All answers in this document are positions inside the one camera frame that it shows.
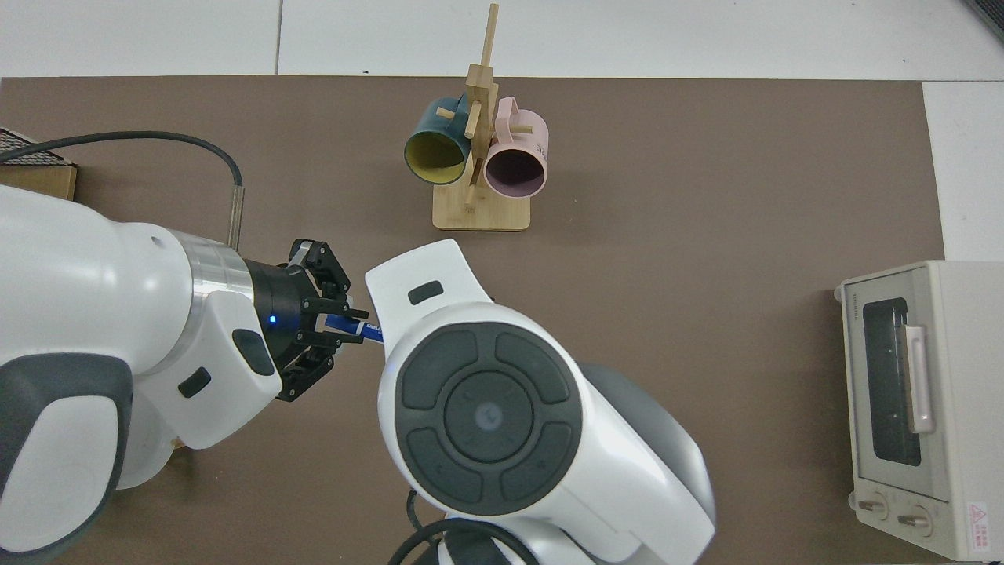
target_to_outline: oven door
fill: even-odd
[[[921,266],[846,287],[856,471],[948,502],[927,274]]]

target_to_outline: oven knob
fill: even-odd
[[[878,520],[889,518],[889,504],[886,503],[886,497],[878,493],[869,493],[867,499],[857,501],[857,508],[870,512]]]
[[[931,520],[931,515],[922,506],[915,506],[911,509],[911,514],[897,518],[900,524],[916,528],[925,538],[934,533],[935,525]]]

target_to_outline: warning label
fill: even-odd
[[[987,503],[969,503],[966,505],[969,518],[969,544],[974,552],[990,551],[990,517],[987,516]]]

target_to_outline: circular button pad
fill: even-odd
[[[482,463],[500,462],[526,444],[533,407],[523,387],[498,371],[461,381],[446,402],[446,434],[453,446]]]
[[[496,322],[455,324],[402,365],[396,427],[405,463],[430,495],[492,516],[533,504],[564,477],[582,406],[570,368],[537,335]]]

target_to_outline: blue marker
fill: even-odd
[[[354,318],[346,318],[344,316],[338,316],[337,314],[328,314],[327,319],[324,320],[324,325],[328,328],[333,328],[339,332],[344,332],[346,334],[351,334],[353,336],[362,336],[363,339],[374,341],[376,343],[384,343],[384,334],[380,331],[380,328],[373,326],[372,324],[366,324]]]

